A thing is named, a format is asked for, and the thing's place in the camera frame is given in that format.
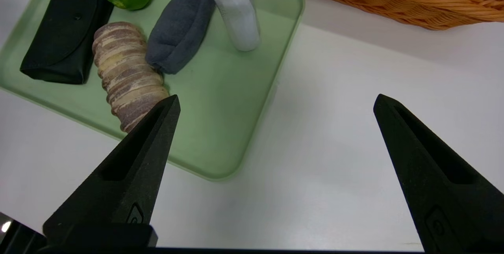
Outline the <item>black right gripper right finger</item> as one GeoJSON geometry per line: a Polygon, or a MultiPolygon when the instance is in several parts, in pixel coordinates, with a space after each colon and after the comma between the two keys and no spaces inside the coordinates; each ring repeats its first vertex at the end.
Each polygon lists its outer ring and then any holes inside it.
{"type": "Polygon", "coordinates": [[[424,251],[502,254],[503,193],[400,102],[373,112],[424,251]]]}

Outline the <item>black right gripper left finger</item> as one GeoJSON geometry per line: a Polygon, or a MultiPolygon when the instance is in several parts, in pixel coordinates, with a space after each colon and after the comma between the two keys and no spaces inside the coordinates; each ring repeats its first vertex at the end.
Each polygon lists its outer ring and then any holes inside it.
{"type": "Polygon", "coordinates": [[[157,103],[43,224],[149,223],[181,107],[177,95],[157,103]]]}

